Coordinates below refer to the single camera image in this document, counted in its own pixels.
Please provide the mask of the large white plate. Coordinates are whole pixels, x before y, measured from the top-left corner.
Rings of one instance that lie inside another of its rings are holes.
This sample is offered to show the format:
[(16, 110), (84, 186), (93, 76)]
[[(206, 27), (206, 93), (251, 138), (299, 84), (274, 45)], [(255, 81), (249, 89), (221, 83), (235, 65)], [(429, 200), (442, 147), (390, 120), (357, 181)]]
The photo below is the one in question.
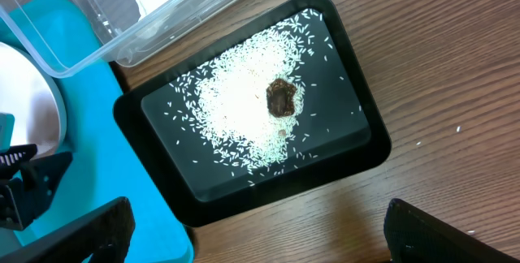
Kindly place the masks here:
[(11, 146), (34, 144), (36, 157), (46, 157), (64, 141), (66, 108), (54, 79), (6, 43), (1, 44), (1, 112), (14, 117)]

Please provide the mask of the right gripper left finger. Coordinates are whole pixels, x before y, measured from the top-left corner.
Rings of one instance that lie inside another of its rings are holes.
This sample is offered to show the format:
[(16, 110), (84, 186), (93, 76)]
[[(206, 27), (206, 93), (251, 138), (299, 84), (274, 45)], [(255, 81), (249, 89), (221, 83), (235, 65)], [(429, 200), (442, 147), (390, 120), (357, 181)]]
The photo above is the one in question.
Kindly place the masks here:
[(1, 262), (123, 262), (135, 227), (130, 201), (121, 196), (6, 254)]

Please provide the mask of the white rice pile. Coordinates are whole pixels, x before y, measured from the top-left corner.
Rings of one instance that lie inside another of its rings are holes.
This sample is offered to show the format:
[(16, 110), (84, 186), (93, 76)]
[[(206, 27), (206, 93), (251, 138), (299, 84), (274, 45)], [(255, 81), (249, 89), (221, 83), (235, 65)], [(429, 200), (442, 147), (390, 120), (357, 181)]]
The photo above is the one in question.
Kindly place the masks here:
[[(276, 118), (267, 88), (297, 88)], [(366, 125), (321, 11), (306, 8), (169, 83), (154, 113), (175, 149), (208, 151), (229, 178), (269, 177), (315, 159), (318, 147)]]

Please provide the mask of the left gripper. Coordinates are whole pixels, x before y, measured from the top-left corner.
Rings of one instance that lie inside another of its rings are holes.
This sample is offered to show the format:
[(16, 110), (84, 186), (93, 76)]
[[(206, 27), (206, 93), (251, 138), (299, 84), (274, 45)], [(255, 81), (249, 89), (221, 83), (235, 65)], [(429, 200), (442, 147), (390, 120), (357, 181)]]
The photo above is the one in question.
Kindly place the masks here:
[(35, 144), (11, 144), (14, 123), (1, 114), (1, 227), (23, 231), (49, 209), (72, 153), (37, 158)]

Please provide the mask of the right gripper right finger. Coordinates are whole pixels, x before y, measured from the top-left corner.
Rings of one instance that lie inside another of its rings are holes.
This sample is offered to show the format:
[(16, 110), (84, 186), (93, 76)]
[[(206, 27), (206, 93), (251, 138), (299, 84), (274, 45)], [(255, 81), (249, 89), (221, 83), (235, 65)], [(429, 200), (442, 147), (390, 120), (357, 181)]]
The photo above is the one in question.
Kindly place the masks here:
[(519, 263), (401, 199), (389, 202), (383, 232), (397, 263)]

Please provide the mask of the brown food piece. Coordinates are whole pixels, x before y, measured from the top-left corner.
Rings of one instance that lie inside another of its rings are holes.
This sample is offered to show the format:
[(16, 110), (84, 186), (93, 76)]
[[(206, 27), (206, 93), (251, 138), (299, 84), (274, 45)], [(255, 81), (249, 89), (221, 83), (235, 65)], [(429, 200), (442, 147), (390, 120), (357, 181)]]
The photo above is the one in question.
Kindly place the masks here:
[(276, 118), (295, 113), (294, 96), (297, 88), (289, 82), (276, 79), (266, 89), (267, 109)]

